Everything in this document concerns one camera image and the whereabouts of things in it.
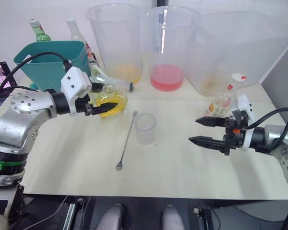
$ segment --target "metal spoon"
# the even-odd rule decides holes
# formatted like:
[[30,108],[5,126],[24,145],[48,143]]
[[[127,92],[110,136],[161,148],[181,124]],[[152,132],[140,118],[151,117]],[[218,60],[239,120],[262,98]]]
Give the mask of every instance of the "metal spoon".
[[122,168],[123,168],[123,163],[122,163],[123,157],[124,157],[124,154],[125,154],[125,150],[126,150],[126,146],[127,146],[129,134],[130,134],[130,131],[131,131],[131,128],[132,128],[134,119],[135,119],[135,117],[136,117],[137,114],[138,114],[138,111],[135,110],[135,111],[133,112],[133,118],[132,118],[131,125],[130,125],[130,128],[129,128],[129,132],[128,132],[128,135],[127,135],[127,138],[126,138],[126,142],[125,142],[123,154],[121,155],[120,162],[116,165],[116,170],[118,170],[118,171],[122,170]]

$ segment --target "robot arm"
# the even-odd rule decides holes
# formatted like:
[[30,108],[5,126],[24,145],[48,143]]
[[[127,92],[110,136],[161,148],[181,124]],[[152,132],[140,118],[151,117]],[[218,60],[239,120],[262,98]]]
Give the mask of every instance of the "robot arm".
[[197,136],[189,140],[201,147],[218,150],[229,155],[230,149],[248,148],[256,152],[274,156],[282,167],[286,182],[288,183],[288,131],[280,145],[279,141],[285,126],[266,125],[247,129],[253,120],[252,106],[245,96],[238,99],[238,103],[232,110],[235,119],[229,117],[202,117],[196,122],[209,127],[225,127],[223,140],[214,140],[210,137]]
[[[103,85],[94,84],[94,90],[102,90]],[[0,117],[0,230],[7,229],[11,210],[18,209],[14,199],[22,194],[19,183],[40,126],[57,115],[95,115],[117,105],[104,103],[93,107],[87,95],[91,89],[88,76],[71,67],[61,80],[61,92],[29,91],[12,97],[8,110]]]

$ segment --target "plastic measuring cup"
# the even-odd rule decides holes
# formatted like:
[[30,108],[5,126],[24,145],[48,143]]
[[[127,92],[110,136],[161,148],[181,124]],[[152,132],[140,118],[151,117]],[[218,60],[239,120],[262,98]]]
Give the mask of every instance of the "plastic measuring cup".
[[182,85],[200,14],[184,7],[162,6],[151,9],[147,17],[151,84],[161,91],[174,91]]
[[135,135],[142,145],[149,145],[155,141],[156,119],[150,114],[140,114],[135,119]]
[[244,86],[255,84],[288,46],[288,28],[255,11],[201,16],[192,45],[187,78],[203,96],[227,86],[232,73],[243,73]]
[[139,9],[108,3],[88,9],[89,19],[108,76],[132,81],[141,78]]

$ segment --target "clear plastic cup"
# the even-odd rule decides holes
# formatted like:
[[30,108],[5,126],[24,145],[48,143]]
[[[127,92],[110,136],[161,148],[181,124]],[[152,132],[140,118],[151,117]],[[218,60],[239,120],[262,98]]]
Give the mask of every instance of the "clear plastic cup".
[[141,78],[139,9],[108,3],[88,9],[89,19],[108,76],[132,81]]
[[151,9],[147,18],[151,84],[161,91],[174,91],[182,85],[200,14],[184,7],[162,6]]
[[154,142],[156,136],[156,120],[150,114],[140,114],[135,119],[135,135],[142,145]]

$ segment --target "glass bottle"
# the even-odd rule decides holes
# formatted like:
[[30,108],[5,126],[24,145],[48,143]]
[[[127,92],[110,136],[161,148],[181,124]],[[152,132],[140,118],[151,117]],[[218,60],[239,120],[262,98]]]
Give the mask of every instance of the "glass bottle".
[[83,36],[83,34],[80,32],[76,20],[74,18],[69,18],[67,19],[66,22],[72,34],[71,39],[73,41],[81,41],[84,43],[89,63],[98,64],[95,54],[92,53],[91,47],[85,40],[85,37]]
[[89,77],[91,82],[102,83],[105,85],[119,85],[120,88],[126,92],[133,92],[132,82],[109,77],[98,67],[97,64],[92,64],[92,66],[89,65],[89,67],[91,69],[91,76]]
[[245,80],[246,77],[240,73],[232,74],[230,84],[214,97],[205,116],[225,117],[231,110],[231,102],[236,97],[237,89],[243,85]]
[[44,32],[39,20],[31,19],[29,23],[33,28],[34,33],[36,34],[36,41],[38,42],[51,41],[49,35]]

